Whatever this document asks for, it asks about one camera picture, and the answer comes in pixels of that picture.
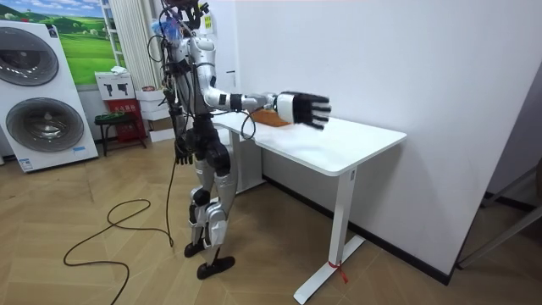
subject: white box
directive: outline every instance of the white box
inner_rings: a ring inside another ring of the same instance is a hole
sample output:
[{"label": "white box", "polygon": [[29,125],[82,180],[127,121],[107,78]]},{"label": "white box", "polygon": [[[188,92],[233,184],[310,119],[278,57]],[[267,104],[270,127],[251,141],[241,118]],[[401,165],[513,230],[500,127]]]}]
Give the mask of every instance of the white box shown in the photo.
[{"label": "white box", "polygon": [[135,98],[139,101],[141,112],[155,112],[168,109],[168,104],[158,106],[164,98],[163,91],[135,91]]},{"label": "white box", "polygon": [[141,111],[141,117],[147,120],[159,120],[169,118],[169,110],[161,109],[158,111]]},{"label": "white box", "polygon": [[142,112],[157,112],[157,111],[161,111],[161,110],[168,110],[168,104],[163,103],[162,105],[160,105],[161,102],[162,102],[162,100],[160,100],[160,101],[142,101],[142,100],[139,100],[139,106],[140,106]]},{"label": "white box", "polygon": [[154,143],[157,141],[174,139],[175,133],[173,132],[173,128],[160,131],[149,131],[149,137],[151,138],[151,142]]},{"label": "white box", "polygon": [[102,100],[136,98],[130,73],[94,72]]},{"label": "white box", "polygon": [[136,90],[135,98],[137,98],[140,101],[157,101],[157,100],[162,101],[164,98],[164,95],[163,95],[162,90],[155,90],[155,91]]}]

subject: stacked washer dryer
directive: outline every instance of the stacked washer dryer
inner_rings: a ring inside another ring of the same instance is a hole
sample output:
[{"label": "stacked washer dryer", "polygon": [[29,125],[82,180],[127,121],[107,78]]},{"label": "stacked washer dryer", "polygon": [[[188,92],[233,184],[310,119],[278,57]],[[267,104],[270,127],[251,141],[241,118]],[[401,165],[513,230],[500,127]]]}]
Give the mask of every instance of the stacked washer dryer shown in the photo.
[{"label": "stacked washer dryer", "polygon": [[24,172],[97,157],[56,29],[0,20],[0,125]]}]

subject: desk leg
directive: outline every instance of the desk leg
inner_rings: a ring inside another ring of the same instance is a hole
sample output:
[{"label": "desk leg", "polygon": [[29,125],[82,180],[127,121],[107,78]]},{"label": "desk leg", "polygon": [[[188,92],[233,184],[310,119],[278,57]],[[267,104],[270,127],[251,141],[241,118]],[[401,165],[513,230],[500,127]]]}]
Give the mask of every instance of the desk leg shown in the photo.
[{"label": "desk leg", "polygon": [[230,131],[230,145],[234,149],[237,167],[237,192],[250,190],[265,181],[262,179],[262,148],[254,141],[241,141],[239,134]]},{"label": "desk leg", "polygon": [[[352,194],[356,184],[356,171],[352,169],[339,177],[337,199],[335,202],[335,215],[333,217],[333,229],[331,231],[331,243],[329,244],[329,263],[337,266],[344,263],[348,257],[365,241],[360,236],[354,236],[345,244],[346,228],[350,216]],[[336,271],[325,263],[305,284],[294,294],[294,298],[300,304],[304,304],[308,298]]]}]

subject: red tag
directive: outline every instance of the red tag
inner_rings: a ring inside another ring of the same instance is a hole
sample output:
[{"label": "red tag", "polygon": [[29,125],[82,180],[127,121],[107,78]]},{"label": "red tag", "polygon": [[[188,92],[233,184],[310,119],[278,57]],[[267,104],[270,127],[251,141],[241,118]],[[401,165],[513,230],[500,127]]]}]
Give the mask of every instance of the red tag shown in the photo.
[{"label": "red tag", "polygon": [[331,262],[328,262],[329,266],[331,266],[331,268],[335,268],[335,269],[339,269],[339,272],[340,272],[340,276],[342,277],[342,280],[346,283],[348,283],[348,278],[346,277],[346,273],[345,271],[342,270],[342,262],[339,262],[339,265],[334,265],[333,263]]}]

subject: poster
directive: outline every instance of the poster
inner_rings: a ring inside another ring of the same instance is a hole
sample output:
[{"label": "poster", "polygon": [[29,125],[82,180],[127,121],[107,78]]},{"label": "poster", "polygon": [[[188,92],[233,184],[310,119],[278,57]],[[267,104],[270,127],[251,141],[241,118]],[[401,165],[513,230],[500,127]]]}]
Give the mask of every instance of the poster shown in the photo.
[{"label": "poster", "polygon": [[100,1],[0,0],[0,19],[55,25],[75,84],[90,85],[116,65]]}]

